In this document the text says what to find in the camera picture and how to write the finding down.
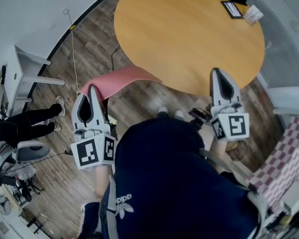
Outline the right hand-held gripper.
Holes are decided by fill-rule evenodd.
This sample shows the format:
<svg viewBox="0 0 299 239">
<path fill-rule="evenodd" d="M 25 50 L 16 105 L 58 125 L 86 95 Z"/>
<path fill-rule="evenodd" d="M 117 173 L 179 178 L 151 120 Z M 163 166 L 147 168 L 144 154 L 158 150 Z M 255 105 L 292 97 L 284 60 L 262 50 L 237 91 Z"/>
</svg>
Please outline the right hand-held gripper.
<svg viewBox="0 0 299 239">
<path fill-rule="evenodd" d="M 214 105 L 211 107 L 210 124 L 216 139 L 233 142 L 248 138 L 249 114 L 240 103 L 240 89 L 234 79 L 220 68 L 213 68 L 210 73 L 210 96 Z"/>
</svg>

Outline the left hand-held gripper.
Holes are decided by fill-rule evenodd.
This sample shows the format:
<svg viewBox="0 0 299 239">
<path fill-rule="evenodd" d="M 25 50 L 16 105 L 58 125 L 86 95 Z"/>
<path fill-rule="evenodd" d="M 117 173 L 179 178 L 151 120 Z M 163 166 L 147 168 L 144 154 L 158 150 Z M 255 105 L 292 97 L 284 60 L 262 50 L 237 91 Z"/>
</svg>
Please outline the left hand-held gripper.
<svg viewBox="0 0 299 239">
<path fill-rule="evenodd" d="M 114 165 L 116 138 L 110 135 L 103 104 L 94 85 L 88 89 L 88 98 L 80 93 L 71 112 L 74 142 L 71 150 L 78 169 Z"/>
</svg>

